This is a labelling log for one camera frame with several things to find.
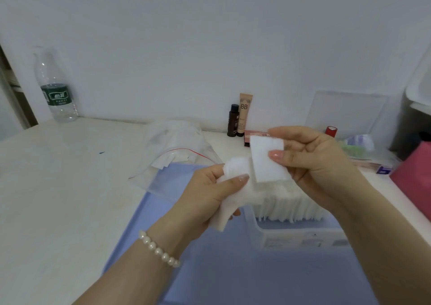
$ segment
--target green label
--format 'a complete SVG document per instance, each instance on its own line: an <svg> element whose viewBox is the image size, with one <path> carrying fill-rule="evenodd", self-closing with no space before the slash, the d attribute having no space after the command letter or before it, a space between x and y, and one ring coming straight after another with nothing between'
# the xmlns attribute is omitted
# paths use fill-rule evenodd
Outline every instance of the green label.
<svg viewBox="0 0 431 305"><path fill-rule="evenodd" d="M50 106L65 105L72 102L69 91L67 90L67 86L65 84L54 88L47 88L45 86L40 88L42 88L46 102Z"/></svg>

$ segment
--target blue tray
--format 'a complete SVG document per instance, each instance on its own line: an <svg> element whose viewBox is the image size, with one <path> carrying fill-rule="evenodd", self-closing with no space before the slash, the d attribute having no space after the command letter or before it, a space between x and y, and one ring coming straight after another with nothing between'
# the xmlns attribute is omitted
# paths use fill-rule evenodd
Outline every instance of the blue tray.
<svg viewBox="0 0 431 305"><path fill-rule="evenodd" d="M164 191L177 199L200 167L171 164L155 179L163 179ZM171 206L172 202L146 193L103 273L136 240L139 229L148 229ZM192 242L161 304L378 305L352 249L259 252L251 247L246 230L245 218L240 216L223 233L208 229Z"/></svg>

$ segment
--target magenta box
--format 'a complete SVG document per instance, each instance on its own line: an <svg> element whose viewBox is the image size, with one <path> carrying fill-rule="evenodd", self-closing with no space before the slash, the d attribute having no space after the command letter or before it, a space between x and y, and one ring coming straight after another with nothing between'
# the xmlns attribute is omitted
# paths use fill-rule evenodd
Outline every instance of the magenta box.
<svg viewBox="0 0 431 305"><path fill-rule="evenodd" d="M431 142L423 141L391 179L431 221Z"/></svg>

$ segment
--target hand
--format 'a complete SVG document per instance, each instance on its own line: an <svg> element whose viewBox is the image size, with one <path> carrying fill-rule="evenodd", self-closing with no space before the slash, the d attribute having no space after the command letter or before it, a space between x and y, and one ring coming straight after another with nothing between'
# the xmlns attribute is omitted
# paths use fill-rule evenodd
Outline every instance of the hand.
<svg viewBox="0 0 431 305"><path fill-rule="evenodd" d="M224 174L223 166L218 164L196 170L172 209L149 229L148 235L167 252L179 256L189 242L207 229L222 201L247 183L248 174L216 184ZM241 215L240 210L234 215Z"/></svg>
<svg viewBox="0 0 431 305"><path fill-rule="evenodd" d="M369 182L353 166L337 141L308 127L290 126L268 130L284 139L284 151L272 150L268 156L286 166L294 181L320 206L331 213L352 208L354 198Z"/></svg>

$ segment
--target plastic water bottle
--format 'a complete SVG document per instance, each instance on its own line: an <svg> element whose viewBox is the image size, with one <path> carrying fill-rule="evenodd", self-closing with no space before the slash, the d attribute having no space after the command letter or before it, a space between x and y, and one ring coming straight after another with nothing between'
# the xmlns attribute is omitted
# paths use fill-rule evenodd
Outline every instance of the plastic water bottle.
<svg viewBox="0 0 431 305"><path fill-rule="evenodd" d="M70 122L78 118L65 75L53 55L43 47L35 47L35 75L55 120Z"/></svg>

